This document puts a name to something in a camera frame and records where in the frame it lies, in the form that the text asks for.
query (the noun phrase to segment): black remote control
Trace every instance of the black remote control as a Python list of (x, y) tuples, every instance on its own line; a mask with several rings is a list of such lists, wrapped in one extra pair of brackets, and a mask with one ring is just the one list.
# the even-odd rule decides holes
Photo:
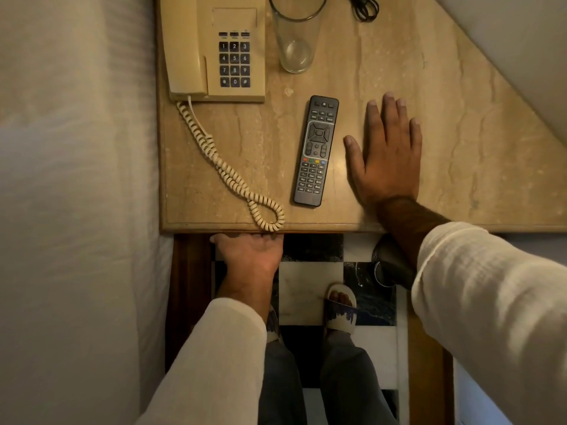
[(313, 95), (309, 100), (293, 197), (296, 203), (321, 205), (337, 113), (337, 99)]

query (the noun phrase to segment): rolled-up sleeve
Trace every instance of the rolled-up sleeve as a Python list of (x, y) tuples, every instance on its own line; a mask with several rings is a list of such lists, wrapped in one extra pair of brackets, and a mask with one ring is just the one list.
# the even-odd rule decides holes
[(265, 347), (259, 314), (213, 300), (137, 424), (256, 425)]
[(423, 241), (412, 302), (426, 332), (515, 425), (567, 420), (567, 268), (484, 229)]

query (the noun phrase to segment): beige coiled cord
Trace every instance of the beige coiled cord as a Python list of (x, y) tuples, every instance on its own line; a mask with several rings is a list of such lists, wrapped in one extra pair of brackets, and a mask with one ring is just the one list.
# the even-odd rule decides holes
[[(190, 97), (188, 97), (187, 103), (185, 103), (185, 101), (178, 102), (177, 109), (181, 116), (183, 116), (183, 119), (185, 119), (185, 122), (187, 122), (187, 126), (191, 130), (191, 134), (195, 137), (195, 140), (202, 152), (212, 161), (216, 170), (221, 175), (221, 178), (224, 180), (224, 183), (226, 183), (228, 187), (238, 195), (246, 199), (252, 218), (254, 218), (254, 222), (256, 222), (261, 229), (266, 231), (279, 231), (281, 227), (284, 226), (285, 222), (284, 209), (282, 206), (268, 197), (251, 192), (251, 190), (248, 189), (248, 185), (244, 180), (242, 180), (240, 175), (234, 171), (229, 164), (225, 163), (220, 156), (218, 156), (218, 152), (216, 151), (216, 147), (213, 142), (213, 136), (207, 133), (199, 121), (197, 121), (195, 113), (193, 112), (193, 106), (191, 106)], [(262, 218), (262, 215), (258, 210), (258, 204), (271, 208), (274, 211), (277, 218), (275, 223), (266, 222), (264, 218)]]

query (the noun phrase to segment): person's right hand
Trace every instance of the person's right hand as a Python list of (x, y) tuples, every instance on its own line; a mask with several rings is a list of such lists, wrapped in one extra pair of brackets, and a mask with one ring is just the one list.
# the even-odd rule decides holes
[(358, 197), (365, 205), (376, 205), (392, 197), (417, 199), (420, 187), (421, 128), (408, 121), (405, 101), (384, 95), (384, 123), (375, 100), (366, 106), (369, 151), (366, 163), (357, 141), (344, 138), (348, 164)]

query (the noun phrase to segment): gray trousers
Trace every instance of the gray trousers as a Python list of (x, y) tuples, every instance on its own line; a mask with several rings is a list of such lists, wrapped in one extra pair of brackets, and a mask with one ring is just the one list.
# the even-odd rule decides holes
[[(348, 333), (332, 331), (322, 347), (321, 395), (329, 425), (397, 425), (372, 361)], [(293, 354), (279, 341), (266, 345), (259, 425), (307, 425)]]

